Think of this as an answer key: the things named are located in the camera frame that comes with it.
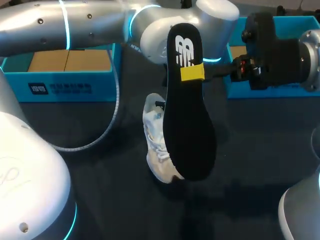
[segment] cable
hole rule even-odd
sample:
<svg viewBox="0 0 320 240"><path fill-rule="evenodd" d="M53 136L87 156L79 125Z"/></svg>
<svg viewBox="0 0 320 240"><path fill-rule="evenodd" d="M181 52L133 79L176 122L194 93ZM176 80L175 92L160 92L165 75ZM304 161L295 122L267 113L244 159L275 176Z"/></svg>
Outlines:
<svg viewBox="0 0 320 240"><path fill-rule="evenodd" d="M111 130L111 128L113 127L117 115L118 115L118 110L119 110L119 103L120 103L120 86L119 86L119 78L118 78L118 73L117 73L117 69L114 63L114 60L112 58L112 54L111 54L111 50L107 50L108 53L108 57L110 59L111 62L111 66L112 66L112 71L113 71L113 75L114 75L114 81L115 81L115 91L116 91L116 99L115 99L115 107L114 107L114 112L113 112L113 116L112 119L109 123L109 126L106 128L106 130L102 133L102 135L100 137L98 137L96 140L94 140L93 142L84 145L84 146L80 146L80 147L74 147L74 148L67 148L67 147L60 147L60 146L56 146L53 145L51 143L49 143L55 150L59 151L59 152L79 152L85 149L88 149L94 145L96 145L97 143L99 143L102 139L104 139L109 131Z"/></svg>

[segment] black tablecloth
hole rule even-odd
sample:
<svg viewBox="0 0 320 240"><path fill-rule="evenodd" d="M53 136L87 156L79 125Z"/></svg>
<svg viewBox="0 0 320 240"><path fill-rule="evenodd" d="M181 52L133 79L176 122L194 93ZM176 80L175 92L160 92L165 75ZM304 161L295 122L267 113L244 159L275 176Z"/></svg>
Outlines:
<svg viewBox="0 0 320 240"><path fill-rule="evenodd" d="M165 96L164 75L162 66L124 48L116 127L95 152L63 154L80 239L283 240L281 195L319 164L311 133L320 121L320 98L227 100L220 79L206 83L204 99L219 142L214 171L202 182L162 185L146 163L142 111L149 93ZM44 139L69 147L94 140L114 110L112 103L22 107Z"/></svg>

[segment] white sneaker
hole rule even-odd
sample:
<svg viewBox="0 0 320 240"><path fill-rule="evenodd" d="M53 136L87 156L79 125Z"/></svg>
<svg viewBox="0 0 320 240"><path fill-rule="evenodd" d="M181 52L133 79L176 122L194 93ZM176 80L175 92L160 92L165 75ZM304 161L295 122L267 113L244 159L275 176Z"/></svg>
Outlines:
<svg viewBox="0 0 320 240"><path fill-rule="evenodd" d="M162 183L169 184L174 176L184 179L173 165L166 148L163 120L164 110L156 106L156 101L165 102L157 93L149 94L145 99L142 121L148 153L146 161L155 177Z"/></svg>

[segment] insole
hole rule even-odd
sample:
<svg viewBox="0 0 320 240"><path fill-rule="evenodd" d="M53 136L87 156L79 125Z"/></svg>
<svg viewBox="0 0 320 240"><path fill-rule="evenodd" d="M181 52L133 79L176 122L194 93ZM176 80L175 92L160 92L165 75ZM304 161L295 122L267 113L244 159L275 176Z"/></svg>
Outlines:
<svg viewBox="0 0 320 240"><path fill-rule="evenodd" d="M214 167L217 142L203 99L202 40L192 24L180 23L169 31L167 74L163 117L167 151L186 180L203 180Z"/></svg>

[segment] shoelace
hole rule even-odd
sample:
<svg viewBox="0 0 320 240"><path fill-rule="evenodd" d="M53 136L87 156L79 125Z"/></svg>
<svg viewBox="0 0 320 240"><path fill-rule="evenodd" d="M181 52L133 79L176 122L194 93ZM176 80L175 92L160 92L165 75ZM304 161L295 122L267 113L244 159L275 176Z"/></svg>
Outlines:
<svg viewBox="0 0 320 240"><path fill-rule="evenodd" d="M167 160L170 157L166 145L164 143L155 142L149 134L148 138L152 147L155 149L155 152L159 158L159 162L162 164L165 160Z"/></svg>

